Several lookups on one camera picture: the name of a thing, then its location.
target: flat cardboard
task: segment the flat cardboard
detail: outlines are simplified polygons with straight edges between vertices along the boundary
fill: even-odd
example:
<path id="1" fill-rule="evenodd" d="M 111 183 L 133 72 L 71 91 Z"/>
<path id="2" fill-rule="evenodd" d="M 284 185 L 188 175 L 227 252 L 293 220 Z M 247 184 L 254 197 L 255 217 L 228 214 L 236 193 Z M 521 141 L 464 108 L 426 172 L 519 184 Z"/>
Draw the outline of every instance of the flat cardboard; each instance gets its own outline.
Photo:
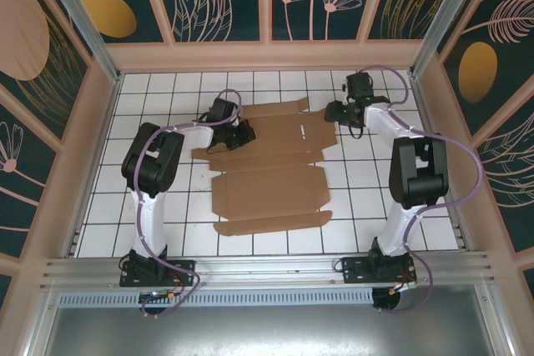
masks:
<path id="1" fill-rule="evenodd" d="M 306 99 L 244 106 L 256 139 L 225 152 L 224 146 L 195 149 L 193 158 L 209 160 L 213 171 L 212 209 L 228 221 L 214 224 L 221 235 L 270 233 L 320 227 L 330 211 L 325 170 L 310 166 L 323 160 L 322 149 L 336 144 L 333 123 L 324 110 L 300 113 Z"/>

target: purple cable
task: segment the purple cable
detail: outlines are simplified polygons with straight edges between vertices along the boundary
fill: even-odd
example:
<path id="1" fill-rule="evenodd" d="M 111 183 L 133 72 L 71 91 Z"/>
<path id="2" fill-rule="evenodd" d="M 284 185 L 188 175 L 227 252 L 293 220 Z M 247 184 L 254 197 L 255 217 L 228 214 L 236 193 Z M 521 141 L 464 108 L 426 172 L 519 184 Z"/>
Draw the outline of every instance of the purple cable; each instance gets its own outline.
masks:
<path id="1" fill-rule="evenodd" d="M 463 144 L 463 143 L 461 143 L 459 141 L 456 141 L 453 138 L 445 137 L 445 136 L 437 134 L 437 133 L 427 133 L 425 131 L 420 131 L 418 129 L 413 128 L 412 126 L 410 126 L 409 124 L 405 123 L 404 121 L 402 121 L 394 113 L 395 110 L 393 109 L 393 106 L 396 105 L 396 104 L 405 103 L 408 100 L 409 89 L 408 89 L 408 84 L 406 83 L 406 80 L 394 68 L 391 68 L 389 66 L 384 66 L 384 65 L 381 65 L 381 64 L 374 64 L 372 66 L 363 68 L 363 69 L 360 70 L 360 72 L 364 72 L 364 71 L 371 70 L 371 69 L 374 69 L 374 68 L 379 68 L 379 69 L 382 69 L 382 70 L 391 71 L 398 78 L 400 78 L 400 80 L 402 81 L 402 84 L 404 85 L 404 89 L 405 89 L 404 99 L 402 99 L 399 102 L 391 102 L 390 105 L 387 108 L 388 113 L 391 115 L 391 117 L 397 123 L 399 123 L 403 128 L 405 128 L 405 129 L 407 129 L 407 130 L 409 130 L 409 131 L 411 131 L 411 132 L 413 132 L 413 133 L 415 133 L 417 135 L 422 135 L 424 137 L 433 138 L 433 139 L 440 139 L 442 141 L 446 141 L 448 143 L 455 144 L 456 146 L 458 146 L 458 147 L 462 148 L 463 150 L 465 150 L 466 152 L 468 152 L 469 155 L 471 156 L 471 158 L 473 159 L 473 161 L 475 162 L 475 165 L 476 165 L 476 183 L 475 183 L 475 186 L 473 187 L 473 189 L 466 196 L 464 196 L 463 198 L 460 198 L 458 200 L 449 202 L 449 203 L 434 204 L 432 206 L 427 206 L 425 208 L 421 208 L 420 210 L 418 210 L 416 212 L 416 214 L 414 214 L 414 216 L 411 218 L 410 222 L 406 226 L 406 230 L 404 232 L 404 235 L 402 236 L 402 241 L 404 242 L 404 246 L 405 246 L 406 250 L 408 251 L 408 253 L 412 257 L 414 257 L 417 260 L 419 260 L 421 262 L 421 264 L 423 265 L 423 267 L 425 267 L 426 271 L 428 272 L 428 292 L 426 293 L 426 296 L 423 299 L 423 301 L 421 303 L 417 304 L 413 308 L 405 308 L 405 309 L 402 309 L 402 310 L 385 310 L 385 312 L 394 313 L 394 314 L 410 313 L 410 312 L 413 312 L 413 311 L 417 310 L 418 308 L 422 307 L 423 305 L 425 305 L 428 302 L 428 300 L 431 298 L 432 291 L 434 289 L 434 276 L 432 275 L 432 271 L 431 271 L 430 266 L 428 265 L 428 263 L 418 253 L 416 253 L 415 251 L 411 250 L 410 246 L 408 245 L 408 235 L 409 235 L 412 227 L 415 225 L 415 223 L 416 223 L 417 219 L 419 218 L 419 216 L 421 216 L 424 212 L 427 212 L 429 210 L 435 210 L 437 208 L 448 208 L 448 207 L 458 206 L 459 204 L 467 202 L 469 199 L 471 199 L 473 196 L 475 196 L 476 191 L 478 191 L 478 189 L 482 185 L 482 177 L 483 177 L 484 172 L 483 172 L 481 160 L 478 158 L 478 155 L 475 152 L 473 152 L 471 149 L 469 149 L 465 144 Z"/>
<path id="2" fill-rule="evenodd" d="M 141 311 L 144 313 L 144 317 L 148 317 L 149 315 L 153 316 L 154 318 L 163 317 L 165 314 L 172 313 L 174 310 L 179 308 L 182 305 L 182 303 L 184 303 L 189 298 L 189 296 L 191 296 L 193 294 L 193 292 L 198 289 L 198 287 L 200 285 L 200 276 L 195 271 L 187 270 L 185 268 L 180 268 L 180 267 L 174 266 L 173 264 L 167 263 L 166 261 L 162 260 L 161 258 L 158 257 L 157 254 L 155 254 L 152 251 L 152 249 L 149 247 L 149 245 L 144 240 L 143 230 L 141 228 L 141 213 L 142 213 L 142 210 L 143 210 L 144 201 L 143 201 L 143 193 L 139 189 L 139 170 L 141 169 L 141 163 L 143 162 L 144 156 L 146 155 L 146 152 L 149 149 L 150 144 L 163 131 L 178 131 L 179 129 L 196 127 L 196 126 L 213 127 L 214 125 L 220 125 L 220 124 L 224 124 L 224 123 L 227 123 L 229 121 L 235 120 L 239 116 L 239 113 L 241 112 L 241 109 L 242 109 L 242 106 L 241 106 L 241 95 L 239 94 L 239 92 L 237 92 L 234 89 L 225 89 L 224 91 L 220 92 L 219 95 L 217 95 L 217 98 L 220 98 L 220 96 L 223 93 L 235 93 L 237 95 L 238 99 L 239 99 L 238 107 L 232 113 L 232 115 L 230 117 L 228 117 L 228 118 L 226 118 L 224 120 L 218 121 L 217 123 L 192 122 L 192 123 L 183 123 L 183 124 L 178 124 L 178 125 L 174 125 L 174 126 L 159 128 L 157 131 L 155 131 L 150 136 L 150 138 L 146 142 L 146 144 L 144 144 L 143 149 L 141 150 L 141 153 L 139 154 L 139 160 L 137 161 L 137 164 L 135 165 L 135 170 L 133 171 L 133 187 L 135 188 L 135 192 L 137 193 L 138 198 L 139 198 L 139 205 L 137 207 L 137 216 L 136 216 L 136 227 L 137 227 L 137 230 L 138 230 L 138 233 L 139 233 L 139 238 L 141 239 L 141 244 L 143 245 L 143 247 L 147 251 L 147 253 L 154 260 L 156 260 L 158 263 L 162 264 L 163 266 L 165 266 L 167 268 L 171 268 L 174 271 L 177 271 L 178 273 L 186 273 L 186 274 L 192 275 L 192 276 L 194 276 L 196 278 L 196 282 L 194 283 L 194 286 L 189 290 L 189 292 L 187 292 L 173 307 L 166 308 L 163 312 L 161 312 L 159 314 L 148 314 L 146 312 L 146 310 L 145 310 L 145 306 L 146 306 L 147 302 L 150 299 L 148 298 L 147 300 L 145 300 L 141 304 Z"/>

